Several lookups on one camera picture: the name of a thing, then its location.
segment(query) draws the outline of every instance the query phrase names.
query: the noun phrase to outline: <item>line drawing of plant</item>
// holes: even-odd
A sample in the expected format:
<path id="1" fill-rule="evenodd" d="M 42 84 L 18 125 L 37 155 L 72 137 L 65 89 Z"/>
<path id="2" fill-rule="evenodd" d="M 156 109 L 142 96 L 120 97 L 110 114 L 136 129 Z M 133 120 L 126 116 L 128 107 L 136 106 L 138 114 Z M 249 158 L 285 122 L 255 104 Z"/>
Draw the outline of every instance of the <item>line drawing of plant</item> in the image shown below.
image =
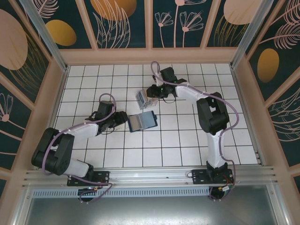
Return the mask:
<path id="1" fill-rule="evenodd" d="M 59 8 L 59 6 L 56 7 L 57 0 L 33 0 L 33 3 L 40 17 L 45 19 L 50 19 Z"/>
<path id="2" fill-rule="evenodd" d="M 300 88 L 290 97 L 274 102 L 269 110 L 280 141 L 292 142 L 300 139 Z"/>
<path id="3" fill-rule="evenodd" d="M 14 102 L 14 98 L 12 96 L 7 95 L 7 98 L 5 99 L 4 94 L 0 93 L 0 122 L 9 122 L 16 127 L 20 128 L 22 130 L 25 130 L 25 128 L 15 124 L 11 120 L 9 120 L 9 115 L 10 115 L 12 107 L 13 107 L 13 102 Z M 5 132 L 4 130 L 0 130 L 0 133 L 7 135 L 11 138 L 14 138 L 16 140 L 19 140 L 19 141 L 22 140 L 22 138 L 19 138 L 17 136 L 9 134 L 9 133 Z"/>
<path id="4" fill-rule="evenodd" d="M 37 95 L 44 78 L 46 64 L 39 51 L 39 47 L 27 33 L 26 38 L 28 43 L 26 62 L 20 69 L 9 70 L 9 72 L 21 87 L 29 93 Z"/>
<path id="5" fill-rule="evenodd" d="M 160 39 L 161 39 L 161 44 L 163 45 L 163 48 L 165 47 L 164 45 L 164 41 L 163 41 L 163 36 L 162 36 L 162 32 L 161 32 L 161 28 L 162 27 L 165 27 L 165 26 L 169 26 L 169 25 L 172 25 L 174 23 L 170 15 L 170 12 L 168 13 L 155 13 L 155 19 L 156 19 L 156 22 L 159 26 L 159 31 L 160 31 Z"/>
<path id="6" fill-rule="evenodd" d="M 187 17 L 187 12 L 180 13 L 180 23 L 183 31 L 182 47 L 184 48 L 184 37 L 185 33 L 194 30 L 203 29 L 201 12 L 200 13 L 190 13 Z"/>
<path id="7" fill-rule="evenodd" d="M 177 6 L 176 6 L 175 22 L 174 22 L 174 48 L 176 48 L 176 25 L 177 25 L 177 15 L 178 15 L 179 6 L 197 5 L 205 2 L 206 0 L 175 0 Z"/>
<path id="8" fill-rule="evenodd" d="M 274 37 L 261 41 L 259 45 L 274 40 L 277 49 L 292 49 L 292 46 L 297 44 L 300 40 L 300 0 L 289 0 L 285 12 L 274 20 L 271 25 L 282 17 L 286 24 L 278 29 Z"/>
<path id="9" fill-rule="evenodd" d="M 103 6 L 98 0 L 94 1 L 97 9 L 102 15 L 109 18 L 104 19 L 102 16 L 100 18 L 98 15 L 93 13 L 97 25 L 97 43 L 101 48 L 120 48 L 123 45 L 128 47 L 130 42 L 130 24 L 128 16 L 124 9 L 120 9 L 118 4 L 114 2 L 116 12 L 114 12 L 113 7 L 108 0 L 104 0 L 105 6 Z"/>

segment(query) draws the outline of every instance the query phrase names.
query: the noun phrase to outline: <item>black grid line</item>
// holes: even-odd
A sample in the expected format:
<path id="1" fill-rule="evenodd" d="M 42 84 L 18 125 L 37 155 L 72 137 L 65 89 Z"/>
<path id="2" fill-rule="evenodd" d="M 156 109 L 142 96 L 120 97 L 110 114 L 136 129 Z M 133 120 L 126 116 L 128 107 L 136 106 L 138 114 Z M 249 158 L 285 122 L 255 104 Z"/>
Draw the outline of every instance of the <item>black grid line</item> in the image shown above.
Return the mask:
<path id="1" fill-rule="evenodd" d="M 194 116 L 194 121 L 195 121 L 196 135 L 197 135 L 197 141 L 198 141 L 198 151 L 199 151 L 199 155 L 200 155 L 200 164 L 202 165 L 201 152 L 200 152 L 200 148 L 199 148 L 200 143 L 199 143 L 199 137 L 198 137 L 198 131 L 197 131 L 197 122 L 196 122 L 196 117 L 195 116 Z"/>
<path id="2" fill-rule="evenodd" d="M 113 71 L 114 71 L 114 66 L 112 67 L 112 83 L 111 83 L 111 93 L 110 94 L 112 94 L 112 90 L 113 90 Z M 107 135 L 105 135 L 105 147 L 104 147 L 104 155 L 103 155 L 103 167 L 104 167 L 104 163 L 105 163 L 106 141 L 107 141 Z"/>

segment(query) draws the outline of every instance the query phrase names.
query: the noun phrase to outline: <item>floor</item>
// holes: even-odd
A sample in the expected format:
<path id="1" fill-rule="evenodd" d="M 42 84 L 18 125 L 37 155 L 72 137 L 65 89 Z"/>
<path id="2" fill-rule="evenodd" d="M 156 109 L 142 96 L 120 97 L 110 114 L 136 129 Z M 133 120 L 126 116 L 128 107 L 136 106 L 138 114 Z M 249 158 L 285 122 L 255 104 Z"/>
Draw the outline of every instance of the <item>floor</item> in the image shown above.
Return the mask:
<path id="1" fill-rule="evenodd" d="M 178 79 L 208 93 L 219 92 L 238 111 L 240 122 L 225 133 L 224 156 L 235 164 L 257 164 L 247 124 L 228 64 L 163 64 L 173 67 Z M 84 122 L 98 108 L 98 98 L 111 93 L 117 111 L 142 113 L 135 100 L 137 91 L 154 84 L 149 64 L 71 66 L 61 99 L 55 128 L 64 129 Z M 153 167 L 206 165 L 206 134 L 193 105 L 170 95 L 153 110 L 158 126 L 130 133 L 127 123 L 111 134 L 100 134 L 74 146 L 72 158 L 100 167 Z M 236 120 L 228 109 L 230 122 Z"/>

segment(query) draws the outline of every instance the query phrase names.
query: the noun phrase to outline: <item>flower illustration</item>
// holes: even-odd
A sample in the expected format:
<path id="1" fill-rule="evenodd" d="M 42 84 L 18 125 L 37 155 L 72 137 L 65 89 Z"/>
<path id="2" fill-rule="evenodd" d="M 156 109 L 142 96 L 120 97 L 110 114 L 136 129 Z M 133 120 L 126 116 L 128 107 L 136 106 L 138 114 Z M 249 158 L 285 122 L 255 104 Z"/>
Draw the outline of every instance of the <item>flower illustration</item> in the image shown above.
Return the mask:
<path id="1" fill-rule="evenodd" d="M 175 0 L 176 5 L 184 6 L 184 5 L 196 5 L 206 2 L 206 0 Z"/>
<path id="2" fill-rule="evenodd" d="M 7 99 L 5 100 L 5 96 L 3 93 L 0 94 L 0 120 L 3 122 L 9 121 L 9 114 L 11 108 L 13 106 L 13 97 L 7 95 Z"/>
<path id="3" fill-rule="evenodd" d="M 165 26 L 169 26 L 173 24 L 172 17 L 169 13 L 155 13 L 155 19 L 156 22 L 158 23 L 159 26 L 159 31 L 160 31 L 160 39 L 161 39 L 161 44 L 163 45 L 163 48 L 165 47 L 164 41 L 163 41 L 163 35 L 161 33 L 161 28 Z"/>
<path id="4" fill-rule="evenodd" d="M 203 23 L 200 23 L 201 21 L 201 12 L 190 13 L 188 17 L 186 12 L 180 13 L 180 23 L 183 31 L 182 47 L 184 47 L 184 37 L 186 32 L 203 29 Z"/>

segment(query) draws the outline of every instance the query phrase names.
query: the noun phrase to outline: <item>purple cable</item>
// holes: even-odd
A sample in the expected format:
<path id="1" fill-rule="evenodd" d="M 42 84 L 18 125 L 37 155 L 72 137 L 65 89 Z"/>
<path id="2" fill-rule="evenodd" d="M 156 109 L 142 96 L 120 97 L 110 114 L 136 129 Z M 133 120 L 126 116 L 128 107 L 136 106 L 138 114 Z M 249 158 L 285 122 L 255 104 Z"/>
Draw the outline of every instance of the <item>purple cable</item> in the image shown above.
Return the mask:
<path id="1" fill-rule="evenodd" d="M 80 126 L 82 126 L 82 125 L 85 125 L 85 124 L 95 124 L 95 123 L 102 122 L 102 121 L 108 119 L 108 118 L 114 113 L 115 108 L 116 108 L 116 101 L 115 101 L 114 97 L 113 97 L 111 94 L 109 94 L 109 93 L 104 93 L 104 94 L 100 95 L 100 97 L 99 97 L 99 102 L 100 102 L 101 97 L 102 97 L 103 95 L 109 95 L 110 97 L 112 97 L 112 101 L 113 101 L 112 112 L 111 112 L 110 114 L 108 114 L 108 116 L 106 116 L 105 118 L 103 118 L 103 119 L 101 119 L 101 120 L 97 120 L 97 121 L 89 121 L 89 122 L 81 123 L 81 124 L 72 126 L 72 127 L 68 128 L 68 129 L 65 129 L 65 130 L 63 130 L 63 131 L 60 131 L 60 132 L 52 139 L 52 141 L 51 141 L 50 144 L 48 145 L 48 148 L 47 148 L 47 150 L 46 150 L 46 152 L 45 152 L 45 156 L 44 156 L 44 158 L 43 158 L 43 163 L 42 163 L 42 171 L 43 171 L 43 173 L 44 173 L 45 175 L 51 175 L 51 174 L 52 174 L 52 173 L 46 173 L 45 165 L 46 165 L 46 160 L 47 160 L 48 154 L 49 154 L 49 152 L 50 152 L 50 149 L 51 149 L 52 145 L 54 144 L 54 142 L 57 140 L 57 138 L 59 138 L 59 136 L 61 136 L 63 133 L 65 133 L 65 132 L 67 132 L 67 131 L 71 131 L 71 130 L 73 130 L 73 129 L 75 129 L 75 128 L 78 128 L 78 127 L 80 127 Z"/>
<path id="2" fill-rule="evenodd" d="M 235 122 L 235 124 L 233 124 L 233 125 L 232 125 L 231 127 L 229 127 L 229 128 L 226 128 L 225 130 L 223 130 L 223 131 L 220 133 L 220 136 L 219 136 L 219 142 L 218 142 L 220 157 L 221 157 L 224 161 L 232 162 L 232 166 L 233 166 L 233 185 L 234 185 L 234 184 L 235 184 L 235 178 L 236 178 L 236 174 L 235 174 L 235 164 L 234 164 L 234 161 L 233 161 L 232 159 L 226 159 L 226 158 L 223 156 L 223 153 L 222 153 L 222 141 L 221 141 L 221 140 L 222 140 L 222 135 L 223 135 L 226 131 L 228 131 L 228 130 L 230 130 L 230 129 L 232 129 L 232 128 L 234 128 L 235 126 L 238 125 L 238 123 L 239 123 L 239 121 L 240 121 L 238 112 L 236 111 L 236 109 L 235 109 L 229 102 L 225 101 L 225 100 L 222 99 L 222 98 L 219 98 L 219 97 L 217 97 L 217 96 L 214 96 L 214 95 L 208 94 L 208 93 L 206 93 L 206 92 L 200 91 L 200 90 L 198 90 L 197 88 L 195 88 L 195 87 L 193 87 L 193 86 L 190 86 L 190 85 L 184 85 L 184 84 L 182 84 L 182 83 L 179 83 L 179 84 L 178 84 L 178 83 L 170 83 L 170 82 L 164 81 L 164 80 L 161 79 L 159 76 L 157 76 L 157 74 L 154 72 L 154 70 L 153 70 L 153 64 L 154 64 L 154 63 L 157 65 L 157 72 L 158 72 L 158 73 L 160 72 L 160 65 L 159 65 L 159 63 L 158 63 L 157 61 L 151 62 L 151 71 L 152 71 L 153 75 L 156 77 L 156 79 L 158 79 L 159 81 L 161 81 L 161 82 L 163 82 L 163 83 L 166 83 L 166 84 L 169 84 L 169 85 L 182 86 L 182 87 L 187 87 L 187 88 L 193 89 L 194 91 L 197 91 L 197 92 L 199 92 L 199 93 L 202 94 L 202 95 L 205 95 L 205 96 L 208 96 L 208 97 L 217 99 L 217 100 L 219 100 L 219 101 L 225 103 L 226 105 L 228 105 L 228 106 L 234 111 L 234 113 L 235 113 L 235 115 L 236 115 L 236 122 Z"/>

